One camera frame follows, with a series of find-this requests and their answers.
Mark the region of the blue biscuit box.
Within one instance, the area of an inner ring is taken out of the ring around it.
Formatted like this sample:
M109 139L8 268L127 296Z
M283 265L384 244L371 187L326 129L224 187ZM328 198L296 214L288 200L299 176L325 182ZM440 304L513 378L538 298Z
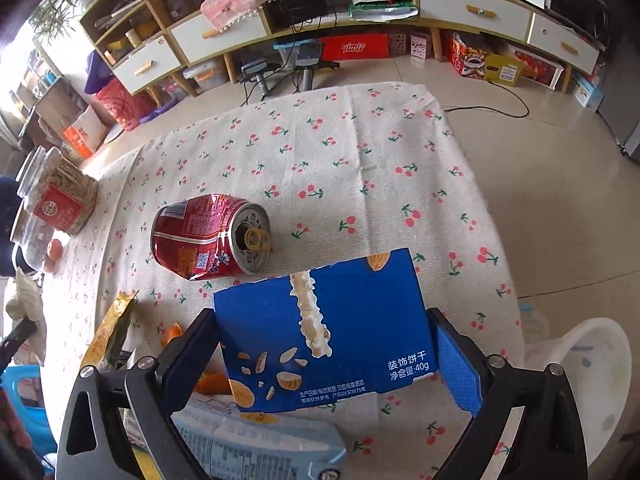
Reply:
M234 402L284 413L407 387L436 370L406 248L244 283L213 308Z

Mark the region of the yellow snack wrapper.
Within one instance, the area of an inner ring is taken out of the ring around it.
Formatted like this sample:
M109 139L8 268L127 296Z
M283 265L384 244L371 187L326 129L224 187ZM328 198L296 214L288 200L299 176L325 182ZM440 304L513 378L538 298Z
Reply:
M137 291L131 294L120 292L106 311L94 334L91 344L82 358L80 367L114 367L126 339L130 320L129 307L136 299Z

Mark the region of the red flat box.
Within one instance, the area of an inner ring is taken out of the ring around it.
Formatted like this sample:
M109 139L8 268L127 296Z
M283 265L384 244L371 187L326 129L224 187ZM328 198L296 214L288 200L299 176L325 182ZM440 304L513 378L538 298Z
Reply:
M386 34L352 34L323 37L322 58L342 62L377 60L390 56L390 42Z

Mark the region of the yellow cardboard box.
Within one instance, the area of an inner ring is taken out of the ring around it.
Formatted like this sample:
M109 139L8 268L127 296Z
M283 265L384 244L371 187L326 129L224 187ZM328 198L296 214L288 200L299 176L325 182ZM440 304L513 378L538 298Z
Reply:
M524 64L509 55L491 53L485 56L486 81L514 87L518 84Z

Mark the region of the orange fruit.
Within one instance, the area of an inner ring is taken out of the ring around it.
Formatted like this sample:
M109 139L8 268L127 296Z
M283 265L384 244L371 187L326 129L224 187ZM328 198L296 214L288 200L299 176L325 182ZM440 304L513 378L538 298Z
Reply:
M58 261L62 258L63 250L62 242L57 238L52 238L47 248L47 256L52 261Z

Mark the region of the long TV cabinet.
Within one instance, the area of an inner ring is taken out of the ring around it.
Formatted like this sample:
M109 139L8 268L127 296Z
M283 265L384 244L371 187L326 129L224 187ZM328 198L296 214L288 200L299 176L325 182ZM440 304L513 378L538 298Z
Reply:
M426 28L432 36L445 29L501 37L557 58L570 70L593 72L600 48L544 11L520 0L412 0L418 15L396 20ZM314 29L354 27L344 6L326 0L326 14L294 26L277 25L266 4L215 32L200 11L172 18L165 0L93 0L80 19L94 50L131 94L210 58L228 58L250 44Z

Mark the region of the white plastic trash bin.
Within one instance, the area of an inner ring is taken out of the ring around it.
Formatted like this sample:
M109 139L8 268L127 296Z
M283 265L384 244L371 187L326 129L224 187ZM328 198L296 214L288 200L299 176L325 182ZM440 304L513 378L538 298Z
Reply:
M610 318L590 318L564 336L525 347L525 366L559 364L567 374L593 463L620 422L631 383L632 357L623 327Z

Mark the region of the cherry print tablecloth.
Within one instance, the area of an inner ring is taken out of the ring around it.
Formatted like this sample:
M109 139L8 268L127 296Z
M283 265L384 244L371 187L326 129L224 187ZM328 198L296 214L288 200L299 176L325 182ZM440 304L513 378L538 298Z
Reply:
M425 303L486 353L522 362L524 340L500 236L437 100L386 82L250 104L159 136L103 171L96 209L43 283L41 371L54 434L96 326L137 296L130 336L158 349L231 278L189 282L150 245L160 207L205 193L263 206L272 275L408 248Z

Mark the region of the crushed red soda can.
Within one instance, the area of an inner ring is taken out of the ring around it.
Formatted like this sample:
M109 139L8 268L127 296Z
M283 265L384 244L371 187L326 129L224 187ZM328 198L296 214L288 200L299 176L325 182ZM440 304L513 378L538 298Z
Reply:
M253 275L270 257L270 220L244 198L200 195L160 208L150 245L158 264L188 281Z

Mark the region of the black microwave oven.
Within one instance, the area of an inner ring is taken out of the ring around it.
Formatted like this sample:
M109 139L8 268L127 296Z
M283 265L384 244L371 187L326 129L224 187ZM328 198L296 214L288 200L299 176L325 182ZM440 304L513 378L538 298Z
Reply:
M610 45L614 21L603 0L546 0L546 9L601 49Z

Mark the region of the light blue milk carton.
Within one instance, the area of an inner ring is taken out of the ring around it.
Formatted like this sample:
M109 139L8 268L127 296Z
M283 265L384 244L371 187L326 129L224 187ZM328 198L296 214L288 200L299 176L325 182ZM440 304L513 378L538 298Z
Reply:
M171 416L212 479L341 479L346 446L321 420L241 413L231 402L192 398Z

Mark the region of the jar with red label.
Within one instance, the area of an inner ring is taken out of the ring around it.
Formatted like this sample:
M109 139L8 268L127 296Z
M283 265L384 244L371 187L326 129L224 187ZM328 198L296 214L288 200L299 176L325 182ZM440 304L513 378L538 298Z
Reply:
M91 217L99 182L84 174L56 148L38 146L18 175L24 209L56 230L76 236Z

